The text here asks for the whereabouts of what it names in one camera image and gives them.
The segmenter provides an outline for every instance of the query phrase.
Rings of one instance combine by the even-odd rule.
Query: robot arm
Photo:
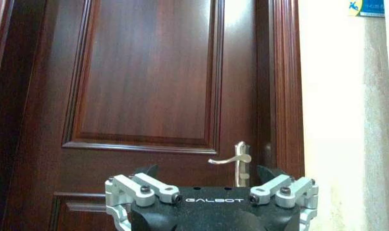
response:
[[[308,231],[318,186],[281,174],[261,186],[176,187],[144,173],[105,182],[106,213],[116,229]]]

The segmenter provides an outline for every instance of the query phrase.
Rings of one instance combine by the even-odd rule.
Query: screw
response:
[[[146,194],[146,193],[149,193],[150,192],[150,187],[148,186],[148,185],[142,185],[141,186],[141,193],[142,194]]]
[[[258,203],[258,197],[253,194],[248,197],[248,200],[250,201],[253,205]]]
[[[176,204],[181,201],[181,195],[178,194],[174,194],[173,197],[172,197],[172,203]]]
[[[280,188],[280,193],[282,194],[282,195],[290,195],[290,193],[292,193],[292,191],[290,191],[290,188],[289,187],[281,187]]]

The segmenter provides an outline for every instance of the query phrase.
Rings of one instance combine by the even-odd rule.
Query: door lock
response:
[[[209,159],[209,163],[213,165],[221,165],[230,162],[236,162],[234,169],[234,186],[236,187],[248,187],[249,186],[249,169],[248,164],[252,161],[252,157],[249,155],[250,146],[246,145],[244,141],[238,142],[234,145],[234,156],[226,160],[212,160]]]

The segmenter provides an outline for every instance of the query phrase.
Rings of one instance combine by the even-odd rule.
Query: door handle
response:
[[[238,142],[234,145],[234,156],[226,160],[212,160],[208,162],[213,165],[221,165],[230,162],[236,162],[234,168],[234,186],[236,187],[248,187],[249,186],[249,171],[248,164],[252,161],[252,156],[249,155],[250,146],[246,145],[244,141]]]

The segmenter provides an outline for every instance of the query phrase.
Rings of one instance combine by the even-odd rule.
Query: dark wooden door frame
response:
[[[0,36],[0,46],[5,44],[0,57],[0,117],[10,115],[6,123],[0,123],[0,152],[6,158],[0,158],[0,165],[9,166],[8,172],[0,173],[10,178],[14,152],[17,150],[18,129],[22,120],[25,94],[30,78],[36,43],[40,35],[45,0],[12,0],[13,5],[6,12]],[[269,46],[261,49],[268,52],[269,59],[262,59],[261,65],[268,65],[270,86],[270,144],[261,154],[262,161],[269,167],[278,167],[298,177],[304,175],[304,146],[302,146],[302,111],[301,111],[301,68],[300,68],[300,35],[298,35],[298,7],[297,0],[256,0],[266,7],[266,27],[261,25],[269,36]]]
[[[301,60],[297,0],[269,0],[272,161],[304,175]]]

